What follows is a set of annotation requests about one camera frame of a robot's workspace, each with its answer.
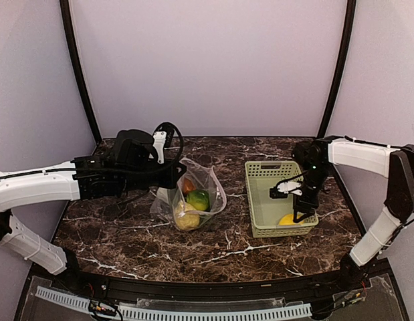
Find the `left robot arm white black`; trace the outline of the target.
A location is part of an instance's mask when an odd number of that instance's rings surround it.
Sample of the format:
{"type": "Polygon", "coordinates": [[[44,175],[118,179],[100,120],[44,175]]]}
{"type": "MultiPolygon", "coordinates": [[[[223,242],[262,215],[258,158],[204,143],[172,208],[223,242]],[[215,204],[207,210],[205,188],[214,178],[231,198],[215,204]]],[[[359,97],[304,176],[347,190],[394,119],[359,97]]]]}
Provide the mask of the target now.
{"type": "Polygon", "coordinates": [[[78,270],[75,254],[55,246],[24,226],[12,209],[50,201],[92,200],[121,197],[151,187],[174,189],[186,171],[181,164],[183,137],[179,129],[164,122],[153,134],[121,130],[110,152],[82,156],[58,165],[0,172],[0,245],[25,260],[40,265],[73,292],[87,286],[78,270]]]}

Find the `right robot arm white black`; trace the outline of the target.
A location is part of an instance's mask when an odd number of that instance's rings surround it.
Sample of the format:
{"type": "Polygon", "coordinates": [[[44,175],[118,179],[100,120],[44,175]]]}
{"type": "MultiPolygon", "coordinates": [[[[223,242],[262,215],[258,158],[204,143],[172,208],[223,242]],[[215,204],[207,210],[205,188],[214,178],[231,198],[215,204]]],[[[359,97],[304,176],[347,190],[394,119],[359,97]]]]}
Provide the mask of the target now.
{"type": "Polygon", "coordinates": [[[347,136],[328,136],[299,142],[292,157],[304,171],[301,193],[293,198],[296,223],[313,216],[319,206],[318,194],[334,165],[368,171],[387,179],[387,195],[380,215],[342,257],[339,271],[335,273],[334,285],[348,290],[361,282],[379,252],[413,222],[414,145],[391,146],[347,136]]]}

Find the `orange yellow pepper toy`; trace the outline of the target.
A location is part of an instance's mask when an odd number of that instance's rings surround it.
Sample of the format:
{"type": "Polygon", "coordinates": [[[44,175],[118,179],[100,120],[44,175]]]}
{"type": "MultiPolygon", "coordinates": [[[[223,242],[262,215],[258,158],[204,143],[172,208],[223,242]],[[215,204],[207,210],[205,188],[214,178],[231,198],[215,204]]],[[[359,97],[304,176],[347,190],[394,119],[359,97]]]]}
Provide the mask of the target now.
{"type": "Polygon", "coordinates": [[[196,186],[193,184],[193,182],[188,178],[184,178],[182,185],[183,194],[187,195],[194,190],[196,190],[196,186]]]}

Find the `clear dotted zip top bag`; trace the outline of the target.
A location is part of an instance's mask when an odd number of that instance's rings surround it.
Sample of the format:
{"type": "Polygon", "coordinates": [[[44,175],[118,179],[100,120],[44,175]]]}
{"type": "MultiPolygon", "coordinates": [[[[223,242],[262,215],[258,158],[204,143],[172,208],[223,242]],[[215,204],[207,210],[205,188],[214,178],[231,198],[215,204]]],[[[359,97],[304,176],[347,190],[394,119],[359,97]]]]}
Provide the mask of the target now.
{"type": "Polygon", "coordinates": [[[214,168],[184,157],[185,174],[174,189],[157,188],[150,214],[171,223],[179,231],[193,231],[222,212],[227,197],[214,168]]]}

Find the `light green round food toy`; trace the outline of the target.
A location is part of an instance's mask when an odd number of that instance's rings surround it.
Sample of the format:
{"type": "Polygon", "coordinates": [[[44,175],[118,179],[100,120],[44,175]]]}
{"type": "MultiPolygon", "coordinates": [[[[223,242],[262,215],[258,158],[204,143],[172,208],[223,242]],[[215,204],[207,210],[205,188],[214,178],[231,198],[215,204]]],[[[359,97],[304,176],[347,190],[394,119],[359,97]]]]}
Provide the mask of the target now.
{"type": "Polygon", "coordinates": [[[187,194],[186,202],[198,211],[208,211],[210,208],[209,194],[202,189],[196,189],[187,194]]]}

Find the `beige wrinkled round food toy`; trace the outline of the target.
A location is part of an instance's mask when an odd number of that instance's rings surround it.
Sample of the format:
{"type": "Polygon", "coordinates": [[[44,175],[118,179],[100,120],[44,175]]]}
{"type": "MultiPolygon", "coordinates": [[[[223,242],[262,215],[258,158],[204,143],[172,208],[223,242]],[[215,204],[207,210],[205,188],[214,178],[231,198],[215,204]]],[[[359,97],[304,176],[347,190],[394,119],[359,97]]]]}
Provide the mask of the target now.
{"type": "Polygon", "coordinates": [[[181,231],[197,229],[200,224],[200,215],[194,206],[179,201],[173,211],[174,222],[181,231]]]}

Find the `yellow lemon toy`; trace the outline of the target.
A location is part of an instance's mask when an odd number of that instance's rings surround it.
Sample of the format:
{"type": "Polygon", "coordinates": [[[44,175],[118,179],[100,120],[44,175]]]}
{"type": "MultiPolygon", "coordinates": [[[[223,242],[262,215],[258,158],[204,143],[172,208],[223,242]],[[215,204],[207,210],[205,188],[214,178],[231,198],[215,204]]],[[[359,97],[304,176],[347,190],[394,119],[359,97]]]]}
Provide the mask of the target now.
{"type": "Polygon", "coordinates": [[[304,220],[301,220],[301,221],[295,223],[294,222],[294,215],[293,214],[287,214],[287,215],[283,216],[280,219],[278,225],[279,226],[285,226],[285,225],[300,225],[300,224],[303,224],[303,223],[304,223],[304,220]]]}

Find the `bok choy toy green white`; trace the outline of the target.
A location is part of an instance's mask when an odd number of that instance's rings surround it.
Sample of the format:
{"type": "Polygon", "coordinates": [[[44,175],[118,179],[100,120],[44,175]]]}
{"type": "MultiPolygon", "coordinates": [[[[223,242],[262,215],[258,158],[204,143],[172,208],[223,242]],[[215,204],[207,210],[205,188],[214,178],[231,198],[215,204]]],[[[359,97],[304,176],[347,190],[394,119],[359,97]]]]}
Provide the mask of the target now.
{"type": "Polygon", "coordinates": [[[210,213],[200,213],[199,214],[199,227],[206,224],[213,217],[210,213]]]}

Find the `pale green plastic basket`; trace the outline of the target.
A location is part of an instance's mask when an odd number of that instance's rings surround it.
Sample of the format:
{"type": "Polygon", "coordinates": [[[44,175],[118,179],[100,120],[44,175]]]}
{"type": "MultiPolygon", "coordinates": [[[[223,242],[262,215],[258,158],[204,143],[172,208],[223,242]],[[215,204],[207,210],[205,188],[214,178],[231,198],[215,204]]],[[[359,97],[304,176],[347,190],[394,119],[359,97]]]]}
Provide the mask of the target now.
{"type": "Polygon", "coordinates": [[[304,220],[300,225],[279,226],[280,219],[293,214],[293,197],[271,199],[270,188],[284,179],[302,182],[299,165],[292,160],[279,161],[247,161],[245,163],[245,181],[247,199],[251,218],[253,236],[285,237],[308,234],[319,223],[315,214],[304,220]]]}

